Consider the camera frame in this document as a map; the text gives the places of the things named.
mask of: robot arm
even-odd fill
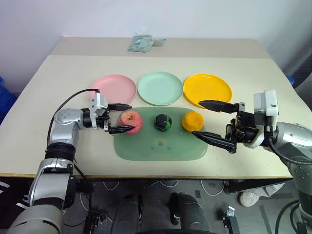
[[[229,153],[235,153],[237,143],[243,143],[249,148],[263,146],[278,155],[298,189],[301,216],[312,227],[312,131],[299,124],[277,122],[275,90],[254,95],[254,114],[245,112],[243,102],[206,100],[199,104],[208,110],[237,115],[227,125],[225,138],[208,132],[193,135]]]
[[[30,207],[16,218],[8,234],[62,233],[63,210],[69,208],[75,198],[77,180],[73,176],[73,161],[79,131],[91,127],[102,128],[110,134],[129,131],[134,126],[111,127],[109,112],[130,108],[126,104],[107,104],[106,98],[96,92],[89,109],[56,112],[45,159],[29,192]]]

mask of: white shoe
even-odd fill
[[[238,201],[242,206],[250,207],[253,206],[258,200],[260,196],[254,193],[253,190],[248,190],[240,193],[238,196]]]

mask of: blue bin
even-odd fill
[[[14,94],[11,94],[0,85],[0,124],[16,100],[17,97]]]

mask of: yellow plate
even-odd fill
[[[210,74],[196,74],[184,81],[184,95],[194,105],[199,101],[219,100],[230,102],[232,90],[223,79]]]

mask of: black cable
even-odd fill
[[[296,225],[293,221],[293,215],[295,213],[295,211],[299,208],[299,203],[297,205],[295,205],[292,209],[291,209],[291,214],[290,214],[290,218],[291,218],[291,224],[292,224],[292,228],[293,230],[298,233],[298,229],[296,228]]]
[[[272,137],[267,137],[266,140],[267,140],[269,147],[272,150],[272,152],[275,153],[277,156],[279,156],[281,159],[283,159],[287,162],[296,164],[296,165],[312,165],[312,160],[311,160],[311,162],[306,162],[306,161],[293,160],[291,158],[285,157],[282,153],[279,152],[279,150],[277,148],[274,147]]]
[[[66,224],[66,223],[64,223],[64,225],[67,226],[67,227],[72,227],[73,228],[73,227],[77,227],[77,226],[83,224],[84,222],[85,222],[85,220],[80,222],[79,224],[75,224],[75,225],[70,225],[70,224]]]
[[[74,164],[75,169],[79,172],[79,174],[85,179],[88,189],[89,189],[89,209],[88,209],[88,216],[91,217],[91,210],[92,210],[92,190],[91,190],[91,185],[84,175],[84,173],[78,168],[76,164]]]
[[[70,99],[72,99],[73,97],[77,96],[78,94],[81,94],[83,92],[88,92],[88,91],[95,91],[96,93],[99,93],[99,89],[84,89],[81,90],[73,95],[71,95],[65,102],[63,102],[63,104],[61,106],[58,107],[58,109],[55,111],[55,113],[52,116],[52,119],[50,121],[50,125],[49,125],[49,130],[48,130],[48,136],[47,136],[47,146],[49,144],[50,141],[50,134],[51,134],[51,129],[52,129],[52,124],[53,124],[53,120],[54,120],[54,115],[66,104],[69,102]]]
[[[282,215],[283,213],[287,210],[287,208],[289,208],[290,206],[292,206],[293,204],[298,203],[299,200],[295,200],[295,201],[291,201],[290,203],[286,204],[281,211],[278,213],[277,219],[276,219],[276,223],[275,223],[275,234],[278,234],[278,229],[279,229],[279,223],[281,221]]]

